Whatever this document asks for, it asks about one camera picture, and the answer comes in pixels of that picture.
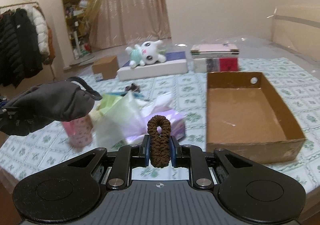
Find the brown knitted hair scrunchie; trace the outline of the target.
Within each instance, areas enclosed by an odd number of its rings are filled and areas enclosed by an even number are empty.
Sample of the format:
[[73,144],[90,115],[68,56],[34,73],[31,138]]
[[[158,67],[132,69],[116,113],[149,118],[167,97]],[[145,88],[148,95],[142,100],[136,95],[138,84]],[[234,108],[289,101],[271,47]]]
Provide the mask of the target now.
[[154,168],[164,168],[170,162],[169,138],[171,123],[165,116],[156,115],[147,124],[150,141],[150,162]]

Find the translucent plastic bag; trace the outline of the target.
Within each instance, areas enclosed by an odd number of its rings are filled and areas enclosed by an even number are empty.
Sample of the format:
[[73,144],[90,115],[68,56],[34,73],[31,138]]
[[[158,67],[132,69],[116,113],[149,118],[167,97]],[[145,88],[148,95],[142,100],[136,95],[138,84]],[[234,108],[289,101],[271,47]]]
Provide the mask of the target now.
[[90,112],[97,146],[116,151],[130,144],[127,139],[146,133],[146,124],[131,91],[124,96],[104,94]]

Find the dark grey fabric pouch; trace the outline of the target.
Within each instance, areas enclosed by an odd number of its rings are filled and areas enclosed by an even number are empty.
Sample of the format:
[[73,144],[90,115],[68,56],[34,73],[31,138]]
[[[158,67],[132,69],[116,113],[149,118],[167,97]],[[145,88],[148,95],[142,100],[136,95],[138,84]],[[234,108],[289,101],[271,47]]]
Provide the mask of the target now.
[[78,76],[33,86],[10,100],[12,120],[1,127],[8,136],[27,136],[53,121],[70,122],[85,117],[100,93]]

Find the purple velvet scrunchie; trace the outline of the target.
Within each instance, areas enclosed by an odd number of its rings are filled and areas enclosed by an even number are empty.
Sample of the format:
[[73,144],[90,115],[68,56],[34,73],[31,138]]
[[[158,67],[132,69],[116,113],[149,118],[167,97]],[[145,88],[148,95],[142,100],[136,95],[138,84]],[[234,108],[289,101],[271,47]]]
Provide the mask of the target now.
[[140,93],[140,86],[132,83],[130,86],[125,87],[125,91],[132,91],[132,92],[139,92]]

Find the purple tissue pack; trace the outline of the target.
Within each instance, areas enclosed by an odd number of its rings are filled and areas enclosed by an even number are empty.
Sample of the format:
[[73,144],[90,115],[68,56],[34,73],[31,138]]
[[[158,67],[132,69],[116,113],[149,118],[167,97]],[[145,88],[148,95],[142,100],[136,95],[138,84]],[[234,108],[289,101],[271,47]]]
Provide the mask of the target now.
[[134,98],[133,105],[138,107],[138,120],[142,126],[137,131],[130,130],[125,138],[126,143],[139,144],[147,134],[157,138],[168,136],[174,136],[178,140],[184,138],[184,116],[171,107],[172,102],[171,92],[161,94],[152,101]]

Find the black puffer jacket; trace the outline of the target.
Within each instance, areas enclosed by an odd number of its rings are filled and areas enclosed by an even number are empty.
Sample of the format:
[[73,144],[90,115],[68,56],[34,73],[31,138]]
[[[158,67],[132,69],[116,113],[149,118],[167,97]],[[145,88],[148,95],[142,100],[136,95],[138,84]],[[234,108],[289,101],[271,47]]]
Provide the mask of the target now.
[[1,85],[15,88],[42,67],[35,26],[24,9],[1,14]]

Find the open cardboard tray box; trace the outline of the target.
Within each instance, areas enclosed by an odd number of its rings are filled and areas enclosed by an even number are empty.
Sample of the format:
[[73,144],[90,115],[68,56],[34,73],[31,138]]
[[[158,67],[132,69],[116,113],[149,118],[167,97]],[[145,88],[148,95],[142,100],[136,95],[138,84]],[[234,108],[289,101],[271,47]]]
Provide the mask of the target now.
[[260,164],[296,159],[305,136],[261,72],[207,75],[206,150],[227,149]]

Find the white puffer jacket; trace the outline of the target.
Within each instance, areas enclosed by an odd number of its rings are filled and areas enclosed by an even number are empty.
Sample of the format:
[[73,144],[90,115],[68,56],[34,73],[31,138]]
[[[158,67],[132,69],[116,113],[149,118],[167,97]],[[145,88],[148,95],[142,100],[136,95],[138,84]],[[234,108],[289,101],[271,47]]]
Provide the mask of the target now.
[[29,20],[36,29],[39,51],[42,60],[45,61],[50,54],[48,45],[48,24],[42,12],[40,12],[39,7],[32,7],[31,4],[27,4],[23,8],[27,11]]

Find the long white blue box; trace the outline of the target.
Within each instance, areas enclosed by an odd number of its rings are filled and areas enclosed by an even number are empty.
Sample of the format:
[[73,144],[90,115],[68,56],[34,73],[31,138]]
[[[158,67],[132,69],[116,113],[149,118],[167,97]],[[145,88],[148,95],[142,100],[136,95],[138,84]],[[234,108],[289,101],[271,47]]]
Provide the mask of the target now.
[[166,53],[167,61],[146,66],[137,66],[132,69],[129,62],[125,63],[117,71],[120,81],[146,79],[175,74],[186,74],[188,72],[187,58],[184,51]]

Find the small brown cardboard box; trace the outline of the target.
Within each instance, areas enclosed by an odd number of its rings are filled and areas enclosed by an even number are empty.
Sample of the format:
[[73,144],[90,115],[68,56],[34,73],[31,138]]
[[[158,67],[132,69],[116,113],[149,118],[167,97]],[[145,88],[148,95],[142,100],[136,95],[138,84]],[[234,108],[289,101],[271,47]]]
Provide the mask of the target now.
[[95,81],[114,79],[119,69],[116,56],[106,56],[95,61],[92,65],[92,71]]

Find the white plush bunny toy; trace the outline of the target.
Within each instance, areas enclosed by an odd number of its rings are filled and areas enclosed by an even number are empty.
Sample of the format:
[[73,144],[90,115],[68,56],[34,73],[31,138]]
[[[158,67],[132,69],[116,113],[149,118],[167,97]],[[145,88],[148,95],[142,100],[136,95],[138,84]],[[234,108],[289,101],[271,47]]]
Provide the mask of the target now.
[[136,68],[136,66],[151,65],[156,62],[164,63],[167,58],[159,52],[161,47],[164,47],[162,40],[146,41],[141,46],[135,44],[133,48],[126,47],[125,51],[130,56],[129,66]]

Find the stack of books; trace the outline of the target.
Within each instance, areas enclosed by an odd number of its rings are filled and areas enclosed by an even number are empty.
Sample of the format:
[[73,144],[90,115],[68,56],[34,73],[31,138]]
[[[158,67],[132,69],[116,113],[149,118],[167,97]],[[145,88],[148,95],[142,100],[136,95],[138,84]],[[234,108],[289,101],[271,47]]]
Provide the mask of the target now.
[[235,44],[197,44],[191,50],[195,73],[237,72],[239,49]]

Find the cluttered wooden shelf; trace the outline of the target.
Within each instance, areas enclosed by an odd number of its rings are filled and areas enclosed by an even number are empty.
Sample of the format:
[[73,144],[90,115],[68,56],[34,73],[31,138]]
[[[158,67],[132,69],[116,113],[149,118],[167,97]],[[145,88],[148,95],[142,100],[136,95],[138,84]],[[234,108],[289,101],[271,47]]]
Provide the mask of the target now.
[[68,37],[76,60],[91,53],[89,30],[86,29],[86,2],[82,0],[62,0]]

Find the floral patterned tablecloth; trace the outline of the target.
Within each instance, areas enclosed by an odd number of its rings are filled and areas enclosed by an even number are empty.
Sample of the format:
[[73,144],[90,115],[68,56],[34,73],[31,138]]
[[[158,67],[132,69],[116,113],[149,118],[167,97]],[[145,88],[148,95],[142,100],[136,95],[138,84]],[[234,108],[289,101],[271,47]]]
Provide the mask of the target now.
[[[243,72],[262,72],[287,104],[304,135],[305,143],[294,161],[272,168],[296,179],[307,193],[319,189],[319,80],[285,58],[241,59]],[[204,73],[141,79],[144,98],[171,93],[171,107],[183,114],[184,144],[206,146],[206,91]],[[1,147],[1,182],[12,191],[17,182],[35,172],[59,164],[97,146],[96,142],[77,149],[59,122],[26,137],[11,136]]]

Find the beige curtain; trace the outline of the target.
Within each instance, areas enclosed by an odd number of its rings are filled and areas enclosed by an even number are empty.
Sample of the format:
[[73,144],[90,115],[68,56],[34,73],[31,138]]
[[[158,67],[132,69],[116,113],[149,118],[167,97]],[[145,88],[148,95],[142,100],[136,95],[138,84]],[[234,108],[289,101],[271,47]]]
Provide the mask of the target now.
[[98,49],[166,38],[171,32],[165,0],[102,0],[89,33]]

